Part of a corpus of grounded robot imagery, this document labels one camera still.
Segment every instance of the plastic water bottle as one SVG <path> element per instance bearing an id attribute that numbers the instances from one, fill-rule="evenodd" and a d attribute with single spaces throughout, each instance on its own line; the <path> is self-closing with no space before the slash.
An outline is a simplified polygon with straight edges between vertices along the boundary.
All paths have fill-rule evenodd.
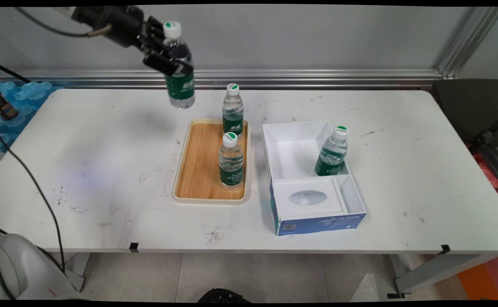
<path id="1" fill-rule="evenodd" d="M 226 97 L 222 103 L 222 130 L 234 132 L 238 138 L 243 136 L 243 101 L 240 87 L 235 83 L 226 86 Z"/>
<path id="2" fill-rule="evenodd" d="M 168 21 L 164 23 L 164 45 L 170 47 L 169 54 L 174 58 L 183 60 L 192 65 L 192 55 L 187 44 L 181 39 L 181 23 Z M 196 96 L 194 95 L 194 72 L 183 74 L 180 66 L 173 76 L 165 76 L 168 87 L 169 102 L 177 109 L 192 107 Z"/>
<path id="3" fill-rule="evenodd" d="M 27 99 L 23 104 L 29 104 L 37 109 L 41 107 L 48 95 L 52 93 L 53 87 L 50 82 L 29 82 L 21 86 L 21 90 L 15 93 L 14 97 L 17 101 Z"/>
<path id="4" fill-rule="evenodd" d="M 313 175 L 331 176 L 338 173 L 340 164 L 344 162 L 348 152 L 348 132 L 344 126 L 338 126 L 332 136 L 325 140 L 321 152 L 319 152 Z"/>
<path id="5" fill-rule="evenodd" d="M 220 183 L 226 190 L 236 190 L 243 180 L 243 152 L 237 144 L 237 136 L 227 132 L 222 136 L 218 152 Z"/>
<path id="6" fill-rule="evenodd" d="M 19 92 L 20 89 L 14 84 L 14 82 L 0 82 L 0 92 L 7 99 L 8 102 L 12 103 L 15 101 L 15 93 Z"/>

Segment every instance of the white wall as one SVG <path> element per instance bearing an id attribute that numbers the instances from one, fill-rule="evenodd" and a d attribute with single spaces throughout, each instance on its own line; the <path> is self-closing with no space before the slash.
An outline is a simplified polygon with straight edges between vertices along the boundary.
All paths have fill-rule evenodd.
<path id="1" fill-rule="evenodd" d="M 140 6 L 145 18 L 178 20 L 198 69 L 436 68 L 466 7 L 307 4 Z M 71 32 L 89 27 L 52 8 L 26 8 Z M 104 37 L 68 38 L 0 8 L 0 64 L 17 69 L 146 69 L 134 47 Z"/>
<path id="2" fill-rule="evenodd" d="M 498 19 L 458 78 L 498 78 Z"/>

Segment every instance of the open cardboard box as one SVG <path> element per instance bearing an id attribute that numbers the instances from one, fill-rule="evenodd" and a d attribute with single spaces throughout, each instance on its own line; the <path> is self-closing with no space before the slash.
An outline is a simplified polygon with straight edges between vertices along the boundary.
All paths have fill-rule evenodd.
<path id="1" fill-rule="evenodd" d="M 348 165 L 344 162 L 334 176 L 313 175 L 321 146 L 333 133 L 329 122 L 266 124 L 262 129 L 276 234 L 356 229 L 366 208 Z"/>

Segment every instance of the bottle cap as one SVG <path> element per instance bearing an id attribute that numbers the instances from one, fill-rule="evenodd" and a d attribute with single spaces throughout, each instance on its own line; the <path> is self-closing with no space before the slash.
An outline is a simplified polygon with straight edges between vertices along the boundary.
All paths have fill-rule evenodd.
<path id="1" fill-rule="evenodd" d="M 229 85 L 226 86 L 226 93 L 230 96 L 239 95 L 240 86 L 235 83 L 230 83 Z"/>
<path id="2" fill-rule="evenodd" d="M 233 148 L 237 145 L 237 135 L 234 132 L 227 132 L 222 136 L 222 145 L 226 148 Z"/>
<path id="3" fill-rule="evenodd" d="M 167 21 L 164 23 L 164 36 L 166 38 L 181 37 L 181 23 L 179 21 Z"/>
<path id="4" fill-rule="evenodd" d="M 348 128 L 345 128 L 344 126 L 338 126 L 334 130 L 334 137 L 338 140 L 345 140 L 348 138 Z"/>

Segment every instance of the gray floor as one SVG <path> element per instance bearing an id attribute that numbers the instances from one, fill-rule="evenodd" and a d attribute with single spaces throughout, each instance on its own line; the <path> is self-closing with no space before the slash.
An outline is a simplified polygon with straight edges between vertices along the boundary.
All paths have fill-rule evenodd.
<path id="1" fill-rule="evenodd" d="M 454 276 L 388 300 L 395 290 L 387 255 L 93 253 L 82 293 L 97 301 L 197 302 L 212 288 L 227 288 L 253 303 L 343 302 L 366 272 L 375 276 L 380 301 L 467 299 Z"/>

